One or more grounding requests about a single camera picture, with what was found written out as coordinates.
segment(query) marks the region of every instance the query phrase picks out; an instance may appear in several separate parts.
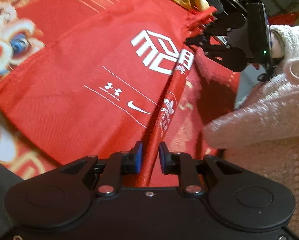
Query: red bag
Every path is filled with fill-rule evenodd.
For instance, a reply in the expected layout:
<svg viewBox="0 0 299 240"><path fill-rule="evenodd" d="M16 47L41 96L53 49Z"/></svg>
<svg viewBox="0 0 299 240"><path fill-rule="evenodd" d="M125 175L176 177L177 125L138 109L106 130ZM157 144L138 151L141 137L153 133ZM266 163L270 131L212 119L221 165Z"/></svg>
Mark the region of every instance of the red bag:
<svg viewBox="0 0 299 240"><path fill-rule="evenodd" d="M0 109L62 164L130 149L148 138L162 105L166 119L175 111L194 57L181 50L186 32L150 0L125 0L2 80ZM183 73L175 83L178 99L164 99L176 61Z"/></svg>

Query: white logo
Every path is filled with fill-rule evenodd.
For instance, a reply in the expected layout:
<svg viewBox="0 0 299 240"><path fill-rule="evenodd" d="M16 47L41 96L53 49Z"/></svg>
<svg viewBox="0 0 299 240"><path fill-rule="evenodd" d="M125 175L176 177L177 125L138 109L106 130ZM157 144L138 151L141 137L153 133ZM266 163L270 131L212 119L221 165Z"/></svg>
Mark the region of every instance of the white logo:
<svg viewBox="0 0 299 240"><path fill-rule="evenodd" d="M174 101L172 100L170 102L168 99L165 98L164 103L165 103L166 107L168 108L169 114L174 114L174 109L173 109Z"/></svg>
<svg viewBox="0 0 299 240"><path fill-rule="evenodd" d="M159 50L155 47L149 35L156 37L158 39L159 43L161 44L166 54L159 52ZM194 55L186 49L182 49L181 53L179 53L178 50L176 49L176 46L174 45L174 43L169 37L166 37L162 34L151 32L149 30L142 30L135 38L131 40L131 44L133 45L133 47L135 47L144 39L145 42L139 47L139 49L136 51L136 54L139 57L141 57L149 48L151 48L151 50L143 60L143 64L145 66L148 66L152 62L149 66L149 69L155 70L163 74L171 75L172 70L165 69L159 66L159 64L162 62L163 59L167 59L172 62L181 63L188 70L191 69ZM170 51L167 48L164 41L169 43L169 47L172 48L172 51Z"/></svg>
<svg viewBox="0 0 299 240"><path fill-rule="evenodd" d="M182 65L180 65L180 64L176 65L175 70L179 70L182 75L185 74L185 68Z"/></svg>
<svg viewBox="0 0 299 240"><path fill-rule="evenodd" d="M139 112L142 112L142 113L144 113L144 114L151 114L151 113L148 113L148 112L146 112L146 111L144 111L144 110L138 108L137 106L134 106L134 105L133 105L133 102L134 102L134 101L129 101L129 102L127 103L127 105L128 105L130 108L132 108L132 109L134 109L134 110L137 110L137 111L139 111Z"/></svg>
<svg viewBox="0 0 299 240"><path fill-rule="evenodd" d="M120 88L115 89L112 87L112 83L107 82L107 86L104 86L107 90L112 89L115 91L114 95L119 96L119 93L122 93L122 90Z"/></svg>

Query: nike swoosh logo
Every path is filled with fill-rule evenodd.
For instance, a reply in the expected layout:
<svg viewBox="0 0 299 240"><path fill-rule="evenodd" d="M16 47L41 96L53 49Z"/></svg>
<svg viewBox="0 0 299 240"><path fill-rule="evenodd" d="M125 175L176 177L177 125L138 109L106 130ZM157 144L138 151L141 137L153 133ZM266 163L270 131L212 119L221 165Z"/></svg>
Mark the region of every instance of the nike swoosh logo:
<svg viewBox="0 0 299 240"><path fill-rule="evenodd" d="M151 113L148 113L148 112L146 112L146 111L144 111L144 110L138 108L137 106L134 106L134 105L133 105L133 102L134 102L134 101L129 101L129 102L127 103L127 105L128 105L131 109L137 110L137 111L142 112L142 113L144 113L144 114L151 114Z"/></svg>

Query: cartoon character print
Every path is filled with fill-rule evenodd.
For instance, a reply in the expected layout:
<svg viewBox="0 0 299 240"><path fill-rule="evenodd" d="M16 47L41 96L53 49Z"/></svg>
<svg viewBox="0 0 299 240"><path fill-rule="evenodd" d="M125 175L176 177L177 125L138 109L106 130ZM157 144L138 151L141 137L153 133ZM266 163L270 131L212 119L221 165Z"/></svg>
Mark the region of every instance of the cartoon character print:
<svg viewBox="0 0 299 240"><path fill-rule="evenodd" d="M44 47L44 43L34 37L40 34L31 20L18 19L10 2L0 2L0 76Z"/></svg>

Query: white fuzzy sleeve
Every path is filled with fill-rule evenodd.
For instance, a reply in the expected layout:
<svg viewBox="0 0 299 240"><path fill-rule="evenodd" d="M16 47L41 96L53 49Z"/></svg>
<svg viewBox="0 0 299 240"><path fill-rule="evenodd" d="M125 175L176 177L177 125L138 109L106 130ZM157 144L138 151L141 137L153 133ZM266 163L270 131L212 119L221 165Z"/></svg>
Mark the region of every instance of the white fuzzy sleeve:
<svg viewBox="0 0 299 240"><path fill-rule="evenodd" d="M299 136L299 91L221 116L204 128L204 140L215 149Z"/></svg>
<svg viewBox="0 0 299 240"><path fill-rule="evenodd" d="M282 64L287 60L299 57L299 26L272 25L271 31L277 32L285 45L285 56Z"/></svg>

